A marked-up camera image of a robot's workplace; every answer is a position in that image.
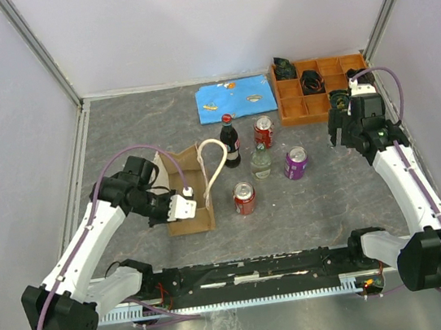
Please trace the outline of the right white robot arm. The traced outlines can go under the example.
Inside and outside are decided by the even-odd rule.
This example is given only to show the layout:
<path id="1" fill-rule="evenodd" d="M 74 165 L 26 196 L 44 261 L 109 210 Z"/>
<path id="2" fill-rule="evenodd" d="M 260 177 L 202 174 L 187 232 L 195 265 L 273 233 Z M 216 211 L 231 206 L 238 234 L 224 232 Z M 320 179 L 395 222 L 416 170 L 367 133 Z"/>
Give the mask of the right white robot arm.
<path id="1" fill-rule="evenodd" d="M 396 268 L 408 290 L 441 291 L 441 199 L 418 166 L 399 123 L 387 119 L 385 111 L 379 93 L 353 96 L 346 110 L 329 110 L 328 132 L 332 144 L 357 150 L 385 181 L 410 236 L 368 228 L 347 249 L 347 258 L 358 269 L 376 259 Z"/>

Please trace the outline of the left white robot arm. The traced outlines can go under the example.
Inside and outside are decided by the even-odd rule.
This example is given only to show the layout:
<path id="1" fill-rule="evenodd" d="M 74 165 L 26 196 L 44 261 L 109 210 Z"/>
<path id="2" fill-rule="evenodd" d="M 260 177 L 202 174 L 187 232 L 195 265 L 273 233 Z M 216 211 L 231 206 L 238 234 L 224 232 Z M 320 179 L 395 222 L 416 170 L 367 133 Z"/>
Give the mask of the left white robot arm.
<path id="1" fill-rule="evenodd" d="M 193 189 L 162 187 L 155 163 L 130 156 L 112 176 L 99 176 L 80 227 L 59 262 L 43 282 L 26 287 L 21 305 L 32 330 L 97 330 L 99 320 L 122 302 L 149 298 L 161 283 L 150 264 L 126 259 L 97 284 L 91 278 L 107 244 L 129 214 L 150 226 L 191 219 L 196 212 Z"/>

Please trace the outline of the cola glass bottle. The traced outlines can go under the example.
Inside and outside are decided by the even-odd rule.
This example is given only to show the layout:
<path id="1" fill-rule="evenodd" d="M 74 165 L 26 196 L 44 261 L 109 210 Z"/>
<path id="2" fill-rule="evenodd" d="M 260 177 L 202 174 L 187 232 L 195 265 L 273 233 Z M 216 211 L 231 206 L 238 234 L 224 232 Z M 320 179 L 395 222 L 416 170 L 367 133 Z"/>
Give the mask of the cola glass bottle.
<path id="1" fill-rule="evenodd" d="M 220 130 L 220 142 L 222 142 L 228 150 L 225 166 L 228 168 L 236 168 L 241 162 L 240 143 L 238 132 L 233 126 L 232 116 L 225 113 L 221 117 L 222 128 Z"/>

